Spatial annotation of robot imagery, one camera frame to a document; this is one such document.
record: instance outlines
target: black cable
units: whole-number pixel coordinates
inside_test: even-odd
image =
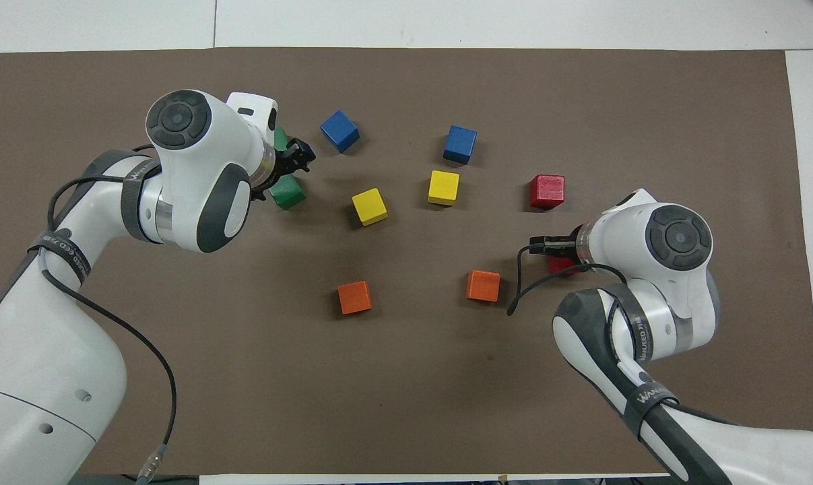
[[[545,282],[549,282],[549,280],[553,280],[554,278],[559,278],[560,276],[565,276],[566,274],[569,274],[569,273],[572,273],[572,272],[575,272],[575,271],[579,271],[579,270],[582,270],[582,269],[591,269],[592,267],[605,269],[605,270],[609,271],[610,273],[615,274],[615,276],[618,276],[618,279],[620,280],[620,282],[624,283],[625,285],[627,285],[627,283],[628,283],[628,280],[624,277],[624,274],[622,274],[621,271],[619,271],[615,267],[607,266],[606,264],[599,264],[599,263],[595,263],[595,262],[589,262],[589,263],[586,263],[586,264],[578,264],[578,265],[575,265],[575,266],[572,266],[572,267],[566,267],[564,270],[557,271],[556,273],[548,274],[547,276],[544,276],[544,278],[539,279],[537,282],[534,282],[531,285],[526,286],[526,289],[524,289],[522,292],[517,291],[517,295],[514,297],[514,300],[511,301],[511,304],[508,305],[508,311],[505,311],[505,314],[508,315],[509,317],[511,315],[513,315],[514,310],[517,310],[517,303],[520,301],[520,298],[523,298],[523,296],[525,296],[528,292],[532,291],[533,289],[537,288],[538,286],[541,286]],[[517,280],[520,280],[520,274],[519,273],[517,274]]]
[[[544,245],[529,245],[517,251],[517,294],[520,294],[520,289],[523,287],[523,253],[538,248],[544,248]]]
[[[687,414],[696,416],[697,418],[702,418],[703,420],[714,421],[720,424],[731,424],[732,426],[741,426],[741,424],[738,424],[735,421],[724,420],[724,418],[718,418],[714,414],[708,414],[708,412],[702,412],[693,408],[689,408],[688,406],[683,406],[670,399],[662,401],[661,404],[669,406],[669,408],[673,408],[681,412],[687,412]]]
[[[620,304],[621,303],[619,302],[618,298],[613,297],[613,302],[612,304],[610,304],[610,313],[607,315],[607,332],[609,332],[610,334],[612,334],[613,332],[613,319],[615,319],[616,317],[616,310],[619,309]],[[613,344],[612,335],[607,335],[607,337],[609,337],[610,345],[612,345]]]
[[[122,177],[111,177],[110,175],[95,175],[92,177],[80,177],[78,179],[74,179],[73,181],[67,182],[67,184],[62,185],[59,187],[59,190],[50,197],[50,203],[46,207],[46,229],[49,230],[56,230],[56,219],[53,217],[53,213],[56,211],[56,202],[58,202],[59,197],[62,197],[62,194],[65,193],[66,190],[70,189],[71,187],[76,187],[76,185],[86,184],[87,182],[124,182],[125,179]]]
[[[136,482],[136,479],[137,479],[136,476],[128,475],[127,473],[122,473],[122,475],[120,475],[120,476],[122,476],[122,477],[124,477],[124,478],[126,478],[128,480],[131,480],[133,482]],[[199,477],[194,476],[194,475],[169,476],[169,477],[165,477],[165,478],[156,478],[153,481],[151,481],[150,483],[180,482],[182,480],[193,480],[194,483],[196,483],[198,479],[199,479]]]
[[[126,331],[129,331],[131,335],[137,337],[140,342],[142,342],[146,347],[148,347],[148,349],[152,351],[154,356],[158,357],[160,365],[162,365],[164,367],[164,370],[166,371],[166,377],[169,378],[170,380],[170,397],[172,399],[172,405],[170,406],[170,422],[169,424],[167,424],[166,427],[166,433],[164,434],[163,444],[166,445],[167,443],[169,443],[170,435],[172,435],[172,425],[176,421],[176,401],[177,401],[176,379],[175,376],[172,374],[172,369],[170,368],[170,365],[166,362],[164,355],[160,353],[160,350],[158,350],[158,348],[155,347],[154,344],[152,344],[151,341],[148,340],[148,338],[145,338],[144,334],[139,333],[139,331],[132,325],[130,325],[130,323],[110,313],[110,311],[104,309],[104,307],[99,306],[99,304],[96,304],[94,301],[89,300],[89,298],[86,298],[85,296],[79,294],[79,292],[75,292],[71,288],[68,288],[67,286],[65,286],[64,283],[60,282],[59,280],[56,280],[56,278],[53,277],[52,274],[50,274],[49,270],[44,269],[42,270],[41,273],[46,278],[46,280],[52,283],[53,286],[55,286],[55,288],[58,288],[59,291],[64,292],[64,294],[74,298],[74,300],[80,301],[80,303],[85,304],[89,308],[92,308],[92,310],[98,311],[98,313],[100,313],[101,315],[104,315],[105,317],[108,317],[108,319],[118,323],[119,326],[121,326],[123,329],[126,329]]]

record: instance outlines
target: yellow block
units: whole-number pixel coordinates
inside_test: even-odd
[[[378,223],[388,217],[388,211],[382,202],[382,195],[379,194],[379,189],[376,187],[354,195],[353,205],[355,212],[358,212],[358,218],[361,219],[361,225]]]
[[[430,173],[430,191],[427,194],[427,202],[455,205],[458,185],[459,174],[434,170]]]

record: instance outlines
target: green block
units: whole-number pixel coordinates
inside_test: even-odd
[[[282,152],[286,150],[286,144],[289,142],[289,138],[286,137],[286,132],[284,129],[278,128],[274,129],[274,150]]]
[[[284,175],[279,178],[277,183],[268,189],[268,193],[271,194],[274,203],[284,211],[296,205],[296,203],[307,199],[307,196],[304,195],[304,191],[301,190],[301,185],[298,184],[298,181],[292,175]]]

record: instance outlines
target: white table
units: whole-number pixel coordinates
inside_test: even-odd
[[[795,120],[813,292],[813,0],[0,0],[0,52],[213,46],[778,49]],[[779,276],[776,268],[775,277]],[[510,476],[510,479],[526,479]],[[410,476],[493,480],[496,476]],[[403,482],[404,476],[210,477],[204,483]]]

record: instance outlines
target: orange block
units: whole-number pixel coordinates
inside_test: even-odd
[[[499,300],[499,282],[502,276],[499,273],[473,269],[469,272],[469,280],[465,285],[465,295],[470,300],[497,301]]]
[[[367,282],[355,282],[338,286],[337,295],[341,298],[341,311],[344,312],[344,315],[372,308],[370,288],[367,288]]]

